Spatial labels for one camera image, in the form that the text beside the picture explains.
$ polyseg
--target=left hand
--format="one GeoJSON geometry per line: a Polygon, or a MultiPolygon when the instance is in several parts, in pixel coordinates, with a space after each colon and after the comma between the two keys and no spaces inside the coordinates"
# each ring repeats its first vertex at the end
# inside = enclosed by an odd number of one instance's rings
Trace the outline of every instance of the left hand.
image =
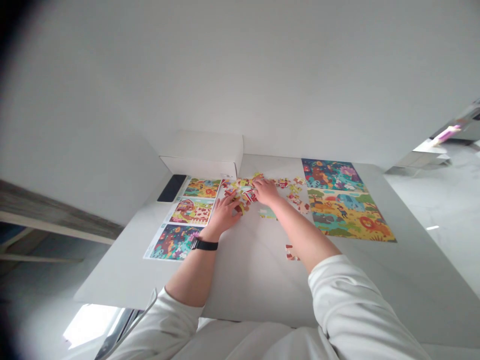
{"type": "Polygon", "coordinates": [[[240,220],[241,212],[232,215],[234,208],[240,204],[240,201],[233,201],[236,194],[237,192],[234,191],[223,199],[216,199],[210,222],[200,232],[199,237],[202,241],[217,243],[220,235],[240,220]]]}

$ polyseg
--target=wrist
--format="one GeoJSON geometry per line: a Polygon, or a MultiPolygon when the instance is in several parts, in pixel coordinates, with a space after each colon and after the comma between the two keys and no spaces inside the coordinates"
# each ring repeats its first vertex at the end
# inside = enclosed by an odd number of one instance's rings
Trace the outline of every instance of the wrist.
{"type": "Polygon", "coordinates": [[[268,207],[270,209],[274,210],[274,208],[281,207],[286,202],[287,202],[287,200],[285,200],[283,197],[279,196],[279,197],[275,198],[273,201],[271,201],[268,204],[268,207]]]}
{"type": "Polygon", "coordinates": [[[220,235],[222,235],[221,232],[215,230],[214,228],[209,227],[208,225],[204,227],[201,231],[200,234],[198,235],[198,238],[204,242],[208,243],[218,243],[220,240],[220,235]]]}

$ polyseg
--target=watch strap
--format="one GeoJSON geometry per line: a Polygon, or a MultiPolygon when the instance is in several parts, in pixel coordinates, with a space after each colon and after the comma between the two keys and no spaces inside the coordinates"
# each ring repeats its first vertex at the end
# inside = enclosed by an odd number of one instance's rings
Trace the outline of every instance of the watch strap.
{"type": "Polygon", "coordinates": [[[208,242],[202,241],[198,237],[194,237],[191,240],[191,249],[199,249],[199,250],[207,250],[207,251],[215,251],[219,248],[218,242],[208,242]]]}

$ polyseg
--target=hand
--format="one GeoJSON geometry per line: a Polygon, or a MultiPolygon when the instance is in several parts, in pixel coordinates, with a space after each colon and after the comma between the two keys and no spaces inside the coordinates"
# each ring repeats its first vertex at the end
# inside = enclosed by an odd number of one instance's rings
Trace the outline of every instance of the hand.
{"type": "Polygon", "coordinates": [[[237,191],[234,191],[230,196],[216,199],[210,222],[200,231],[199,236],[202,241],[217,243],[220,235],[240,220],[241,212],[232,215],[233,209],[240,204],[240,201],[233,201],[236,193],[237,191]]]}
{"type": "Polygon", "coordinates": [[[259,202],[268,207],[272,207],[272,204],[282,200],[282,197],[277,191],[277,187],[272,180],[260,179],[253,182],[255,186],[255,196],[259,202]]]}

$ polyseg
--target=red barn illustration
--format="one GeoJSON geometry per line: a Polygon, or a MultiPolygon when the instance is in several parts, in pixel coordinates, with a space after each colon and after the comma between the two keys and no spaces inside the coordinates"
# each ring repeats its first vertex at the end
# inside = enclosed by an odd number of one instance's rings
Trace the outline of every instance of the red barn illustration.
{"type": "Polygon", "coordinates": [[[182,200],[178,203],[177,210],[179,211],[192,211],[195,205],[194,202],[190,199],[182,200]]]}

